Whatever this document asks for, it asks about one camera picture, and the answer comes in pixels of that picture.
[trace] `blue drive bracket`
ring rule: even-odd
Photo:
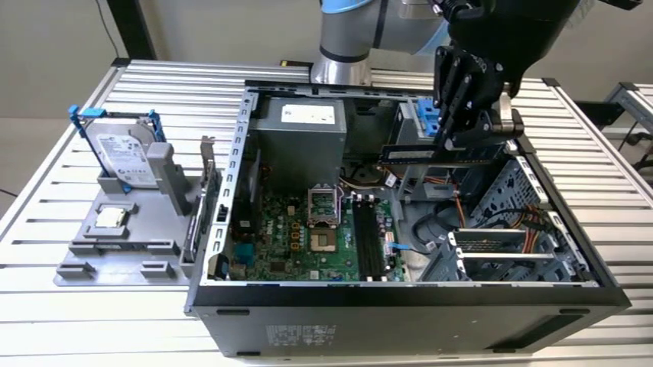
[[[84,125],[87,119],[140,119],[140,118],[148,118],[151,123],[152,123],[152,128],[153,128],[153,138],[156,142],[165,143],[165,134],[163,134],[163,125],[161,125],[161,116],[151,109],[148,113],[129,113],[129,112],[108,112],[105,109],[95,109],[95,108],[87,108],[81,113],[80,113],[80,107],[77,105],[72,105],[71,108],[68,109],[68,118],[71,119],[71,122],[73,126],[77,129],[77,132],[80,133],[80,137],[85,139],[88,142],[88,146],[91,147],[91,152],[95,155],[95,158],[97,159],[97,163],[100,164],[101,168],[101,176],[108,177],[109,172],[104,167],[104,164],[101,164],[100,157],[97,155],[97,152],[95,150],[93,144],[89,141],[88,135],[84,130]],[[128,193],[132,190],[132,187],[123,183],[123,191],[124,193]]]
[[[97,163],[100,164],[101,168],[101,176],[108,177],[109,176],[109,171],[105,169],[104,164],[101,164],[100,156],[97,155],[97,152],[95,150],[93,144],[91,143],[91,139],[88,138],[88,135],[84,130],[84,126],[81,125],[81,120],[80,120],[80,107],[77,105],[72,105],[68,108],[68,118],[71,119],[71,122],[73,126],[77,129],[77,132],[80,133],[80,137],[85,139],[85,142],[88,143],[88,146],[91,147],[91,152],[95,155],[95,159],[97,159]]]
[[[432,98],[418,99],[418,118],[424,128],[426,136],[435,136],[439,130],[439,109],[432,106]]]

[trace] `open computer tower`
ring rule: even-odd
[[[427,97],[247,82],[187,302],[225,356],[533,352],[629,306],[527,138],[434,154]]]

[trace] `power cable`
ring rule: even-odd
[[[109,38],[111,46],[113,46],[115,57],[120,57],[119,48],[115,46],[113,38],[111,37],[109,28],[105,26],[104,14],[101,13],[101,7],[99,0],[95,0],[95,5],[97,5],[97,12],[100,13],[101,26],[104,27],[105,36]]]

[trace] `motherboard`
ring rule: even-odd
[[[235,244],[231,279],[366,281],[372,262],[383,280],[403,281],[400,252],[387,241],[395,238],[390,204],[364,203],[372,214],[360,217],[356,197],[334,189],[312,189],[304,196],[263,194],[256,239]]]

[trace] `chip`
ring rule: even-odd
[[[286,271],[286,263],[283,261],[272,261],[270,263],[270,271],[275,273]]]

